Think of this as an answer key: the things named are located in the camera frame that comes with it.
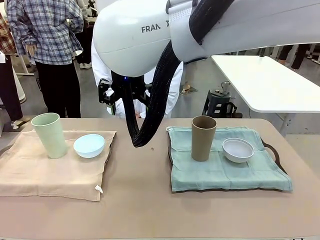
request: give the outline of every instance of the white sneaker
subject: white sneaker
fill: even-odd
[[[85,63],[84,64],[84,68],[85,69],[91,69],[92,68],[92,63],[90,62],[90,63]]]

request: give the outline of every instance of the table leg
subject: table leg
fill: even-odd
[[[294,62],[295,60],[295,56],[296,56],[296,52],[298,50],[298,47],[299,45],[294,45],[291,49],[291,51],[289,52],[288,54],[288,57],[286,58],[286,62],[288,64],[290,64],[290,66],[292,65],[292,63]]]
[[[278,57],[279,49],[280,49],[279,46],[275,46],[272,50],[272,54],[269,57],[272,59],[276,59]]]
[[[283,137],[286,137],[287,135],[287,131],[288,131],[288,128],[291,126],[294,118],[295,118],[296,114],[295,113],[288,113],[285,118],[284,118],[284,121],[283,121],[283,124],[280,128],[280,134],[283,136]]]
[[[20,62],[21,62],[21,65],[22,65],[22,68],[23,68],[24,72],[17,72],[16,74],[18,76],[34,76],[35,75],[34,73],[29,73],[28,68],[27,68],[27,66],[25,64],[24,58],[21,55],[18,55],[18,57],[20,59]]]
[[[312,59],[312,56],[313,56],[313,54],[314,54],[315,48],[316,48],[316,44],[315,44],[315,43],[314,43],[314,44],[311,44],[310,51],[309,51],[309,54],[308,54],[307,59]]]

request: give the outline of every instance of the white lab coat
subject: white lab coat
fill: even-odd
[[[92,44],[91,44],[91,62],[92,62],[92,69],[94,73],[95,83],[97,86],[101,79],[106,79],[109,81],[112,80],[111,70],[104,64],[104,62],[99,57],[97,50],[95,48],[94,41],[92,41]],[[151,71],[147,72],[144,75],[144,82],[146,84],[150,84],[153,81],[155,70],[156,68],[152,69]],[[165,114],[164,114],[165,118],[171,117],[172,109],[177,103],[183,70],[184,70],[184,64],[183,62],[181,62],[178,68],[176,69],[171,81],[171,85],[169,88],[169,95],[166,101],[166,108],[165,108]],[[113,92],[114,91],[111,88],[109,88],[109,90],[107,91],[107,95],[110,96]],[[134,103],[135,111],[140,114],[141,118],[144,119],[147,114],[146,106],[140,101],[138,101],[137,99],[133,100],[133,103]],[[124,107],[122,98],[120,98],[118,101],[115,102],[115,107],[116,107],[115,115],[119,118],[125,118],[126,113],[125,113],[125,107]],[[108,113],[111,114],[111,109],[109,107],[107,108],[107,111]]]
[[[75,0],[75,2],[81,9],[84,20],[88,21],[88,12],[84,0]]]

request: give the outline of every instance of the stool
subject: stool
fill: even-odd
[[[205,104],[203,107],[202,115],[212,118],[225,118],[227,109],[223,107],[224,104],[230,102],[230,93],[222,96],[220,93],[208,91]]]

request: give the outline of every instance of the light blue bowl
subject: light blue bowl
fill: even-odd
[[[75,152],[83,158],[98,156],[105,148],[105,138],[98,134],[88,134],[79,137],[73,144]]]

